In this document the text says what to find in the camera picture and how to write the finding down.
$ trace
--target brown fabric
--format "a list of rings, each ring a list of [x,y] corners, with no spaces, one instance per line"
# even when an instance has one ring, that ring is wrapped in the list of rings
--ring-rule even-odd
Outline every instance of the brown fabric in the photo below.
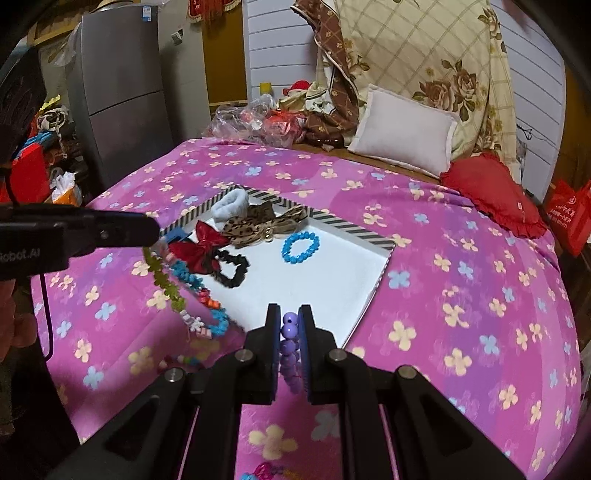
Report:
[[[336,66],[336,77],[330,90],[335,109],[328,115],[311,112],[306,121],[306,138],[335,141],[343,134],[354,135],[359,123],[359,105],[349,73],[339,16],[322,0],[297,0],[293,10],[310,24],[319,49]]]
[[[245,247],[261,240],[273,240],[276,234],[293,233],[298,223],[307,217],[302,205],[290,208],[275,217],[273,205],[267,201],[260,205],[249,205],[246,217],[230,218],[222,230],[235,247]]]

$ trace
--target colorful bead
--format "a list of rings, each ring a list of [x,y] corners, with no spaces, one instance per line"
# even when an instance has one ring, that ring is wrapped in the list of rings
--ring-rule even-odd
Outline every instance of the colorful bead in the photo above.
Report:
[[[298,366],[300,360],[300,343],[298,339],[298,316],[293,312],[287,312],[283,316],[283,327],[281,334],[285,340],[281,341],[279,358],[279,372],[283,375],[285,383],[290,388],[293,394],[301,392],[303,383],[301,376],[298,374]]]
[[[166,258],[170,253],[165,241],[160,242],[157,247],[156,251],[163,258]],[[226,334],[230,326],[230,318],[220,302],[209,297],[210,291],[203,286],[202,278],[189,272],[187,264],[182,260],[174,259],[170,265],[174,275],[195,292],[198,301],[210,308],[213,318],[217,320],[217,325],[211,325],[210,328],[206,328],[199,317],[191,317],[187,313],[185,299],[180,295],[178,287],[163,272],[160,260],[154,257],[148,248],[143,248],[142,252],[144,260],[148,264],[148,270],[154,275],[154,284],[164,290],[164,293],[171,300],[173,310],[181,314],[183,322],[190,328],[191,332],[195,333],[197,337],[206,339],[221,337]]]
[[[282,466],[274,466],[269,462],[261,463],[255,468],[254,473],[243,473],[240,480],[272,480],[276,475],[282,475],[287,480],[304,480],[302,476],[293,470]]]
[[[287,340],[292,340],[297,337],[297,326],[293,323],[286,323],[283,327],[281,327],[281,334]]]
[[[307,250],[297,257],[290,255],[291,247],[298,240],[312,240],[312,244]],[[310,258],[320,248],[320,238],[314,232],[297,232],[292,233],[285,239],[283,247],[281,248],[281,256],[286,263],[295,265],[296,263],[302,263],[304,260]]]
[[[297,324],[297,313],[293,313],[293,312],[287,312],[284,316],[283,316],[283,323],[295,323]]]
[[[295,352],[296,343],[293,340],[282,340],[281,346],[279,347],[279,351],[282,355],[289,355],[290,353]]]

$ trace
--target blue beaded bracelet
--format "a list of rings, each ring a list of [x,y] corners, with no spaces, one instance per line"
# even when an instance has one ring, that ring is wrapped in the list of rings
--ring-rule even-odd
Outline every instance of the blue beaded bracelet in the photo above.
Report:
[[[308,247],[303,253],[300,253],[297,257],[290,255],[291,247],[293,244],[298,240],[305,240],[310,239],[312,240],[312,244]],[[304,260],[310,258],[314,252],[318,250],[320,247],[320,238],[318,235],[312,232],[298,232],[292,233],[289,237],[285,239],[285,243],[283,243],[283,249],[281,250],[281,256],[286,263],[296,264],[302,263]]]

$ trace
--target bed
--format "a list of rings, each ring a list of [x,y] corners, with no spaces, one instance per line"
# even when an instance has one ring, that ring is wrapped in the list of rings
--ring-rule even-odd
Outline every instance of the bed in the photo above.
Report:
[[[579,351],[554,242],[514,238],[452,190],[399,171],[214,139],[189,140],[133,172],[92,206],[146,212],[162,226],[232,184],[330,212],[396,244],[347,350],[372,366],[415,365],[529,479],[572,439]],[[138,249],[101,249],[47,276],[54,331],[48,367],[82,441],[157,375],[166,355],[206,365],[243,332],[191,340],[158,295]],[[280,381],[271,407],[242,411],[235,478],[262,461],[302,478],[340,478],[336,408],[312,407]]]

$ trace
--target white wall panel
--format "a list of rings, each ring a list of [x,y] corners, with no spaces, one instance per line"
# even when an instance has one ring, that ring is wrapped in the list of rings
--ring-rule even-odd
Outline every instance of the white wall panel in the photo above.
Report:
[[[316,77],[317,49],[308,23],[291,10],[293,0],[249,0],[243,4],[249,99],[271,82],[276,98],[285,87]]]
[[[296,14],[291,8],[281,10],[279,12],[272,12],[266,15],[259,15],[258,17],[248,17],[248,31],[250,33],[262,32],[265,30],[277,30],[283,27],[292,27],[294,25],[307,25],[308,23]],[[283,35],[282,31],[277,32],[277,35]]]
[[[314,32],[309,25],[297,25],[285,27],[281,31],[266,30],[263,32],[250,33],[251,51],[260,48],[281,47],[283,45],[313,45]]]
[[[515,4],[491,0],[507,46],[515,97],[517,124],[531,129],[527,143],[523,185],[543,200],[564,128],[566,80],[564,61],[541,28]]]

